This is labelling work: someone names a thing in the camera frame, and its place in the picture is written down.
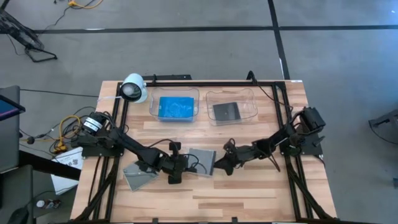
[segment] plastic bin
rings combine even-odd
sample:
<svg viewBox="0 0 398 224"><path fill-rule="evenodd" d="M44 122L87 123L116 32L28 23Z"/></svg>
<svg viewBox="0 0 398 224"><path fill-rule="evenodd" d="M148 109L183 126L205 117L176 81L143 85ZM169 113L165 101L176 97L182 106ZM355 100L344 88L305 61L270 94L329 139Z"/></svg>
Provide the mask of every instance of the plastic bin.
<svg viewBox="0 0 398 224"><path fill-rule="evenodd" d="M223 91L206 94L210 123L214 126L251 122L258 109L254 93L245 88L241 91Z"/></svg>
<svg viewBox="0 0 398 224"><path fill-rule="evenodd" d="M155 88L149 113L163 122L194 122L199 112L199 90Z"/></svg>

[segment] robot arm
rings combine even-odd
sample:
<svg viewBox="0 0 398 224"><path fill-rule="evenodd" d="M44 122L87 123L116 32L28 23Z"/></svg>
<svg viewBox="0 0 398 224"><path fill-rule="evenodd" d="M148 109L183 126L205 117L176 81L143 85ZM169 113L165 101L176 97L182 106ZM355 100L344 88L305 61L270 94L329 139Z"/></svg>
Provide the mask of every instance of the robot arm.
<svg viewBox="0 0 398 224"><path fill-rule="evenodd" d="M138 159L156 171L163 171L169 175L169 184L179 184L182 172L187 170L188 159L178 153L177 144L172 142L172 155L156 147L146 147L135 141L116 127L111 117L106 113L93 112L82 127L84 135L78 136L77 144L81 147L96 146L112 150L115 146L122 146L137 155Z"/></svg>
<svg viewBox="0 0 398 224"><path fill-rule="evenodd" d="M293 124L297 117L300 117L299 125L304 132L297 131L297 125ZM289 154L293 154L294 151L299 151L302 146L308 144L307 140L319 133L324 126L325 122L317 109L304 108L296 113L278 132L267 139L252 142L251 146L236 147L234 139L230 139L224 145L226 151L224 157L215 163L215 168L224 169L227 175L232 175L235 167L242 167L247 161L270 157L276 147L285 141L288 141L291 150Z"/></svg>

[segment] concrete floor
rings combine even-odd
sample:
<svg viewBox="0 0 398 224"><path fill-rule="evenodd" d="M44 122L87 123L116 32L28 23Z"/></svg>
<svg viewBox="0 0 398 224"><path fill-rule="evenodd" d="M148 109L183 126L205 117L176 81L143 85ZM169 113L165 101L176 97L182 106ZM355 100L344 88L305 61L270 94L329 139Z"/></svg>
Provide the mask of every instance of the concrete floor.
<svg viewBox="0 0 398 224"><path fill-rule="evenodd" d="M280 26L398 23L397 1L274 2ZM65 7L65 1L12 0L6 11L32 29L44 29ZM271 24L267 1L261 0L115 0L92 10L68 10L53 29ZM373 135L368 120L398 107L398 30L282 31L281 35L291 79L304 81L310 105L327 123L322 146L338 216L396 223L398 190L392 178L398 176L398 147ZM132 72L191 74L199 80L242 79L253 70L260 79L282 78L273 31L44 34L40 39L59 60L32 63L25 55L16 56L8 38L0 35L0 87L96 95L103 80L122 80ZM95 106L96 100L22 92L21 104L27 110L21 115L21 128L39 134L78 108ZM377 131L394 139L389 126ZM35 194L52 188L48 175L35 177L40 183L35 184ZM65 194L65 206L40 217L38 223L66 221L73 198L74 191Z"/></svg>

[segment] blue object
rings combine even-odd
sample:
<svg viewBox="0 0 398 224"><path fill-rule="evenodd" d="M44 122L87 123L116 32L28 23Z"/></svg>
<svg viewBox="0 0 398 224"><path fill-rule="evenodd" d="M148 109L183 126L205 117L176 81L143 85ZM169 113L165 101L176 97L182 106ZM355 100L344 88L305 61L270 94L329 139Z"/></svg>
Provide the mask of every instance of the blue object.
<svg viewBox="0 0 398 224"><path fill-rule="evenodd" d="M159 100L160 121L193 122L194 99L184 96L161 96Z"/></svg>

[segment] white camera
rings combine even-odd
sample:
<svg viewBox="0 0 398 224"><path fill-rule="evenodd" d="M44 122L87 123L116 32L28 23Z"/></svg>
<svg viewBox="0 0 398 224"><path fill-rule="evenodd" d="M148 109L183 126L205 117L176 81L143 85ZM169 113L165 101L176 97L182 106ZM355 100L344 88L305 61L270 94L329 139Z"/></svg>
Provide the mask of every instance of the white camera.
<svg viewBox="0 0 398 224"><path fill-rule="evenodd" d="M146 85L147 84L140 75L132 73L124 80L123 84L121 85L120 95L127 101L142 103L148 97Z"/></svg>

